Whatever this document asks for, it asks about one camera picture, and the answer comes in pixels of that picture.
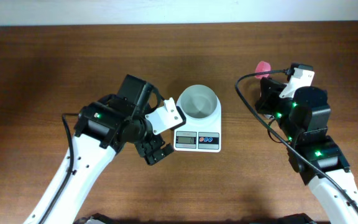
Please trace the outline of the pink measuring scoop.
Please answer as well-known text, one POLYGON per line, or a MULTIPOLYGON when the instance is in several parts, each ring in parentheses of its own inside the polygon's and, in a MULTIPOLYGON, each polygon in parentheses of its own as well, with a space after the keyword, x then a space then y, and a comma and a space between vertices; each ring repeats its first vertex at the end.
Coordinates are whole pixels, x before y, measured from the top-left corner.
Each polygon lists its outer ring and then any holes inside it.
MULTIPOLYGON (((271 66, 268 62, 260 61, 255 69, 255 73, 269 72, 271 71, 271 66)), ((262 79, 263 77, 268 78, 269 74, 256 75, 257 79, 262 79)))

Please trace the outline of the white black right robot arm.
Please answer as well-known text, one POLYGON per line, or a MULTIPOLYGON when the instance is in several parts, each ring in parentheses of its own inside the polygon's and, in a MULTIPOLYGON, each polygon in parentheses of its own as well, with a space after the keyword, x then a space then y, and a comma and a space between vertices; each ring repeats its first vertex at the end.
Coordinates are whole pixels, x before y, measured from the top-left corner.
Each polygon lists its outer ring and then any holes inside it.
POLYGON ((287 137, 289 161, 331 223, 358 223, 358 189, 350 165, 327 134, 331 108, 326 91, 313 86, 260 81, 255 108, 287 137))

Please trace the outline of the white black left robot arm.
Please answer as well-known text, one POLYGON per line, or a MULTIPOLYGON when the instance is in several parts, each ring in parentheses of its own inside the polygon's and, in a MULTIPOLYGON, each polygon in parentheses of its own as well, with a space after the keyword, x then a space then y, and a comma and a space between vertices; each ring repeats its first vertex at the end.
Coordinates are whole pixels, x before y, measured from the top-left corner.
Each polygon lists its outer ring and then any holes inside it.
POLYGON ((26 223, 73 223, 96 179, 126 143, 152 166, 173 152, 161 133, 186 123, 173 98, 164 99, 156 87, 132 75, 117 94, 75 116, 74 131, 65 127, 67 154, 26 223))

